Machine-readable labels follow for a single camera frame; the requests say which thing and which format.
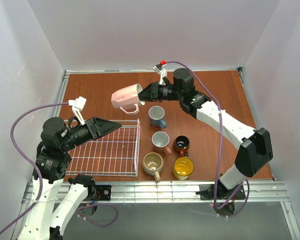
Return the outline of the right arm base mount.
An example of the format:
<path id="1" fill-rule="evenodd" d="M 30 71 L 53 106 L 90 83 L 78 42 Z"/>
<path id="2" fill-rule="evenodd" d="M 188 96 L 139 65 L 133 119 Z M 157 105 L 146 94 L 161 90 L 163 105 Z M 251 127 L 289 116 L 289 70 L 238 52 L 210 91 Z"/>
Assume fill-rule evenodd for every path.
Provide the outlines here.
<path id="1" fill-rule="evenodd" d="M 200 196 L 201 200 L 213 200 L 214 199 L 214 184 L 200 184 L 199 191 L 196 191 L 195 194 Z M 227 189 L 224 186 L 221 186 L 219 183 L 217 186 L 217 200 L 226 200 L 230 197 L 232 193 L 235 192 L 236 187 L 232 189 Z M 234 195 L 235 200 L 245 200 L 246 193 L 244 187 L 241 185 L 238 191 Z"/>

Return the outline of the white and pink mug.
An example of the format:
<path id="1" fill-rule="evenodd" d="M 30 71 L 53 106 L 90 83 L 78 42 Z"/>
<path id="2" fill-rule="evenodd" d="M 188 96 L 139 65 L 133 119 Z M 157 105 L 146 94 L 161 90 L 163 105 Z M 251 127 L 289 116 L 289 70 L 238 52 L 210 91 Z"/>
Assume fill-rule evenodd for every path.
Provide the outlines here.
<path id="1" fill-rule="evenodd" d="M 164 131 L 157 131 L 152 135 L 153 148 L 158 153 L 164 153 L 166 155 L 171 155 L 172 151 L 169 148 L 170 137 Z"/>

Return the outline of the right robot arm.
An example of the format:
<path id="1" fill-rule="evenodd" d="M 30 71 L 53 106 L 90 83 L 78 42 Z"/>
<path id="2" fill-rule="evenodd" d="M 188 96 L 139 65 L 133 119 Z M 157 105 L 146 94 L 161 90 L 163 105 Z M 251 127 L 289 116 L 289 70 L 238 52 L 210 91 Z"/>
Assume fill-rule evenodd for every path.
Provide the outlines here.
<path id="1" fill-rule="evenodd" d="M 273 159 L 270 133 L 263 127 L 254 129 L 243 124 L 218 107 L 216 101 L 197 91 L 190 70 L 176 69 L 173 82 L 170 82 L 162 65 L 158 64 L 153 69 L 160 75 L 160 80 L 150 83 L 138 94 L 141 101 L 177 101 L 185 113 L 221 133 L 221 137 L 238 150 L 234 165 L 218 179 L 219 192 L 236 188 Z"/>

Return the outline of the beige ceramic mug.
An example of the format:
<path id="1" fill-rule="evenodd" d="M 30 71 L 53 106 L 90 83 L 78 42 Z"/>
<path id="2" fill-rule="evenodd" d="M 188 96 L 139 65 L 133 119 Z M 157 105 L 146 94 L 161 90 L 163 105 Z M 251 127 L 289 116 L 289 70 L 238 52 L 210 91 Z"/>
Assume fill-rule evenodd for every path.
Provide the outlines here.
<path id="1" fill-rule="evenodd" d="M 149 175 L 153 176 L 156 183 L 161 181 L 160 173 L 164 167 L 163 158 L 156 152 L 148 153 L 142 161 L 143 171 Z"/>

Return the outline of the yellow enamel mug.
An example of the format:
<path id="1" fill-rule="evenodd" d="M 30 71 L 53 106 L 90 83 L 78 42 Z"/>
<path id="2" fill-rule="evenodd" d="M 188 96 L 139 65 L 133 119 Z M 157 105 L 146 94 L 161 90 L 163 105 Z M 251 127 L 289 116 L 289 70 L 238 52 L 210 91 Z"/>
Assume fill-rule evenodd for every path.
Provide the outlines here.
<path id="1" fill-rule="evenodd" d="M 189 158 L 189 153 L 177 158 L 173 164 L 173 175 L 177 180 L 185 181 L 194 171 L 194 163 Z"/>

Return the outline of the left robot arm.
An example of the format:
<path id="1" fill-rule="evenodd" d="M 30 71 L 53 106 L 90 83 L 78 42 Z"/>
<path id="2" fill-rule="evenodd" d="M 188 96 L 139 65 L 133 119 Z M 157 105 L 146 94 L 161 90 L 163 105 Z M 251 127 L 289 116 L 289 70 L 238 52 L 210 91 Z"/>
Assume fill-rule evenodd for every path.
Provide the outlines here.
<path id="1" fill-rule="evenodd" d="M 71 163 L 69 152 L 91 140 L 97 140 L 121 128 L 118 122 L 93 117 L 66 125 L 60 117 L 46 120 L 42 126 L 41 142 L 37 147 L 33 173 L 31 202 L 34 207 L 26 215 L 20 240 L 61 240 L 70 219 L 80 203 L 97 196 L 96 183 L 91 176 L 79 174 L 69 179 L 70 188 L 62 202 L 55 207 L 59 188 Z"/>

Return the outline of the pink faceted mug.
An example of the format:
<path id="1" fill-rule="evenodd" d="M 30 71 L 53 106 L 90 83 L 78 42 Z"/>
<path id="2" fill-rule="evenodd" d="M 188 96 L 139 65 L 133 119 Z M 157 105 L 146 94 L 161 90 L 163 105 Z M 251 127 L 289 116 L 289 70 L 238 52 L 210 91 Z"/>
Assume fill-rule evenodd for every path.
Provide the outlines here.
<path id="1" fill-rule="evenodd" d="M 145 101 L 138 94 L 143 90 L 140 84 L 133 84 L 119 89 L 111 95 L 111 103 L 115 109 L 120 109 L 127 115 L 136 115 Z"/>

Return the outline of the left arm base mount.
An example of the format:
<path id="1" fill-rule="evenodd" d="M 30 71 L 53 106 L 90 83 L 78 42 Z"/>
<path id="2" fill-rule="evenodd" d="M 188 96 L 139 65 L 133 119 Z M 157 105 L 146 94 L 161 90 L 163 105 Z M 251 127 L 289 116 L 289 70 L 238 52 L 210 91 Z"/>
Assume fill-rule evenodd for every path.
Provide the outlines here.
<path id="1" fill-rule="evenodd" d="M 109 201 L 111 199 L 111 185 L 95 185 L 88 187 L 88 195 L 86 201 Z"/>

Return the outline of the brown mug black interior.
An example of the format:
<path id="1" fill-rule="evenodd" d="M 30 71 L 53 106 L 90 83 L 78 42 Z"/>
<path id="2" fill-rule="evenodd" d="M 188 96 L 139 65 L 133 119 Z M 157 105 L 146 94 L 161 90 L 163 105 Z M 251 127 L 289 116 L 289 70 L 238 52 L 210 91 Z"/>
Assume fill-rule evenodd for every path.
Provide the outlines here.
<path id="1" fill-rule="evenodd" d="M 190 140 L 186 136 L 180 135 L 175 138 L 173 142 L 173 150 L 179 153 L 181 157 L 186 155 L 186 152 L 189 150 L 189 148 Z"/>

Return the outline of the aluminium frame rail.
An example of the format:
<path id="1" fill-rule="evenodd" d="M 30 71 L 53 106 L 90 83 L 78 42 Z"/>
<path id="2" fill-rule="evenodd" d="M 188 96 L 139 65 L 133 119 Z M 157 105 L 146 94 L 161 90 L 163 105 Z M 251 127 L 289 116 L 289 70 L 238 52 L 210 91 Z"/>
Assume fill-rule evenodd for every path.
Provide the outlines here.
<path id="1" fill-rule="evenodd" d="M 83 73 L 75 71 L 67 71 L 65 74 L 64 97 L 73 96 L 78 93 L 87 99 L 96 98 L 100 92 L 100 85 L 105 84 L 103 92 L 104 102 L 106 106 L 104 110 L 108 116 L 114 113 L 126 114 L 119 108 L 114 108 L 111 103 L 112 94 L 125 87 L 140 84 L 145 89 L 152 81 L 152 74 L 149 72 L 141 73 Z M 200 130 L 205 131 L 205 136 L 211 136 L 218 131 L 201 122 L 191 115 L 185 113 L 178 101 L 163 100 L 166 118 L 169 121 L 169 131 L 176 133 L 184 131 L 186 135 L 193 139 L 193 158 L 196 162 L 203 163 L 208 159 L 208 149 L 203 143 L 203 136 L 199 134 Z M 146 178 L 141 172 L 141 158 L 150 149 L 151 133 L 154 128 L 146 123 L 146 113 L 139 107 L 139 118 L 137 119 L 120 119 L 120 120 L 139 120 L 140 121 L 140 143 L 138 158 L 138 175 L 137 177 L 124 176 L 91 176 L 97 178 L 97 185 L 111 185 L 111 199 L 101 202 L 114 203 L 192 203 L 192 202 L 214 202 L 218 204 L 226 202 L 227 205 L 219 211 L 220 215 L 229 216 L 230 209 L 235 203 L 243 203 L 245 200 L 261 201 L 261 202 L 281 202 L 285 208 L 285 217 L 291 237 L 294 240 L 300 239 L 300 231 L 293 215 L 288 197 L 283 194 L 283 184 L 270 179 L 270 168 L 266 164 L 256 174 L 261 174 L 261 179 L 252 181 L 250 184 L 244 184 L 243 188 L 246 199 L 235 199 L 235 191 L 226 200 L 217 199 L 217 191 L 213 193 L 213 200 L 201 200 L 196 192 L 199 191 L 199 185 L 215 184 L 213 181 L 188 181 L 178 180 L 172 175 L 173 157 L 169 157 L 165 161 L 164 180 L 155 183 Z M 243 107 L 243 116 L 245 125 L 254 128 L 251 111 L 248 106 Z M 226 163 L 231 166 L 235 163 L 236 157 L 231 156 Z"/>

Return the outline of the blue floral mug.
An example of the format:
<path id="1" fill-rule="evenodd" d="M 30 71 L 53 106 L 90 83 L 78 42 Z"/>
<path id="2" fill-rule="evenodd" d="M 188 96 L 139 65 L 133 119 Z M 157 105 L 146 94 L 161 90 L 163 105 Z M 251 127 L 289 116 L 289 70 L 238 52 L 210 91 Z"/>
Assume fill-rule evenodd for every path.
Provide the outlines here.
<path id="1" fill-rule="evenodd" d="M 167 123 L 164 121 L 165 110 L 161 106 L 152 106 L 148 111 L 148 116 L 152 126 L 163 129 L 167 127 Z"/>

